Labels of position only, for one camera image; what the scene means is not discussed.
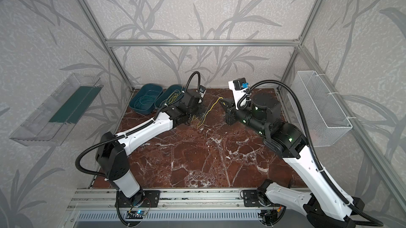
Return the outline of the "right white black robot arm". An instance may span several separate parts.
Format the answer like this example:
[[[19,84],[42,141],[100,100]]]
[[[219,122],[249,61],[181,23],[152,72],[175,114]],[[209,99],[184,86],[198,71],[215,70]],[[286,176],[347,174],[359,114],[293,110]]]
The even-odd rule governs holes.
[[[281,103],[252,91],[263,84],[277,84],[293,98],[303,125],[281,120]],[[245,78],[228,82],[233,99],[221,99],[228,125],[240,122],[258,133],[263,143],[292,167],[309,188],[309,192],[283,187],[266,179],[257,188],[259,202],[265,207],[277,204],[304,215],[315,228],[383,227],[382,221],[364,213],[360,198],[347,194],[317,157],[303,108],[296,94],[277,80],[263,80],[250,86]]]

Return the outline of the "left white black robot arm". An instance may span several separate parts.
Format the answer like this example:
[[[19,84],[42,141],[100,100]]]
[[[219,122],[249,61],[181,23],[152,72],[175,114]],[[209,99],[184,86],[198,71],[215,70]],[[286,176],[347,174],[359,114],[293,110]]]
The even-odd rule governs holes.
[[[128,199],[141,195],[141,186],[130,171],[129,155],[159,134],[182,124],[189,125],[201,114],[205,91],[201,89],[200,72],[194,71],[183,90],[184,96],[178,102],[165,104],[146,122],[116,135],[110,134],[107,140],[85,149],[75,160],[76,169],[84,174],[104,177]],[[102,172],[81,165],[82,158],[95,149]]]

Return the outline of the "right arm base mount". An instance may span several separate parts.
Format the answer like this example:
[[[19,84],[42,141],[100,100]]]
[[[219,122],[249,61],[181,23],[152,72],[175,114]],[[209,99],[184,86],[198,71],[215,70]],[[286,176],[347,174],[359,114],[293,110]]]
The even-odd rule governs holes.
[[[268,207],[271,205],[267,196],[258,190],[242,190],[241,198],[245,207]]]

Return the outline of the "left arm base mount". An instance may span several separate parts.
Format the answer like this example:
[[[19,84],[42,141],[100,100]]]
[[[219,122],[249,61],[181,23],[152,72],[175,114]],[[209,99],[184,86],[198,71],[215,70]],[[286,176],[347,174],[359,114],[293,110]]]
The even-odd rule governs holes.
[[[140,190],[132,197],[126,197],[123,192],[118,191],[115,207],[130,208],[156,208],[160,199],[159,190]]]

